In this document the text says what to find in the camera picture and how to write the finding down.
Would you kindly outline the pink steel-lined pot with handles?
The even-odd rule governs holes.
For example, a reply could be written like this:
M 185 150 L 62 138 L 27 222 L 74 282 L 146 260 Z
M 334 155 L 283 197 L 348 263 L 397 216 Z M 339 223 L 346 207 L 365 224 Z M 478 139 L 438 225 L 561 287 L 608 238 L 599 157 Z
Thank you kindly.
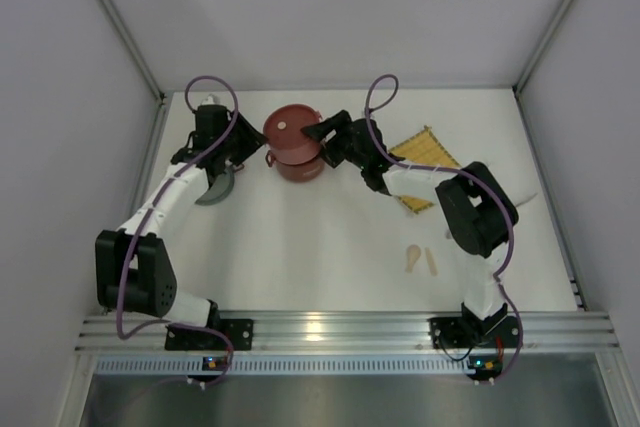
M 273 157 L 287 165 L 300 165 L 315 159 L 321 144 L 306 136 L 302 129 L 320 121 L 321 115 L 305 104 L 289 104 L 272 112 L 264 122 L 263 134 Z

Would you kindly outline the dark red lid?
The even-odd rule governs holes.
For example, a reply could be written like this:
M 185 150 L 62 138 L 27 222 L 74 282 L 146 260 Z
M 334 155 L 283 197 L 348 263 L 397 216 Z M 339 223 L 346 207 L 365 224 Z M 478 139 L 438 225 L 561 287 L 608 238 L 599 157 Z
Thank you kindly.
M 276 109 L 264 122 L 263 134 L 271 147 L 300 148 L 312 140 L 301 129 L 321 121 L 321 114 L 305 104 L 289 104 Z

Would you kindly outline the metal tongs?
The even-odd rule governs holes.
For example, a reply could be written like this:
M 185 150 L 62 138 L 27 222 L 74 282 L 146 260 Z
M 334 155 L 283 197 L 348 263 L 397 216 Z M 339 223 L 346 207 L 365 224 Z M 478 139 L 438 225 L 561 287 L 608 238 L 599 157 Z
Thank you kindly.
M 527 203 L 529 203 L 530 201 L 532 201 L 532 200 L 533 200 L 537 195 L 538 195 L 538 193 L 536 192 L 536 193 L 530 194 L 530 195 L 528 195 L 528 196 L 526 196 L 526 197 L 522 198 L 521 200 L 517 201 L 517 202 L 514 204 L 515 208 L 516 208 L 516 209 L 520 209 L 522 206 L 524 206 L 524 205 L 526 205 Z M 453 238 L 453 237 L 452 237 L 451 231 L 450 231 L 450 230 L 447 230 L 447 231 L 445 232 L 445 239 L 447 239 L 447 240 L 452 240 L 452 238 Z

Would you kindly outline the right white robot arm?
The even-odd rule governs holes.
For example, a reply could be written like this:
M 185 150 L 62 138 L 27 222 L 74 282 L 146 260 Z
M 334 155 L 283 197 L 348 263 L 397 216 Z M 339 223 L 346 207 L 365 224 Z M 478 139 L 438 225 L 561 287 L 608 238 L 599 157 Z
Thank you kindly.
M 359 168 L 374 192 L 408 196 L 438 206 L 446 221 L 462 288 L 459 328 L 478 345 L 508 314 L 501 291 L 502 272 L 513 255 L 516 207 L 488 167 L 427 166 L 393 155 L 369 116 L 354 120 L 342 110 L 301 129 L 320 142 L 321 157 L 332 167 L 347 161 Z

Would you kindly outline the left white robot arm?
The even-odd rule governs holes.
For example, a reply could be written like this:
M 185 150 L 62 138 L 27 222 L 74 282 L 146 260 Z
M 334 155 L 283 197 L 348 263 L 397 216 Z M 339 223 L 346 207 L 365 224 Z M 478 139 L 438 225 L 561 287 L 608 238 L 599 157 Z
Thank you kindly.
M 266 138 L 238 109 L 205 104 L 194 117 L 194 130 L 171 157 L 150 197 L 124 224 L 102 231 L 95 242 L 97 299 L 115 312 L 122 340 L 133 335 L 123 328 L 126 312 L 147 315 L 151 324 L 165 322 L 211 336 L 219 331 L 217 304 L 179 288 L 166 241 L 216 180 L 242 166 Z

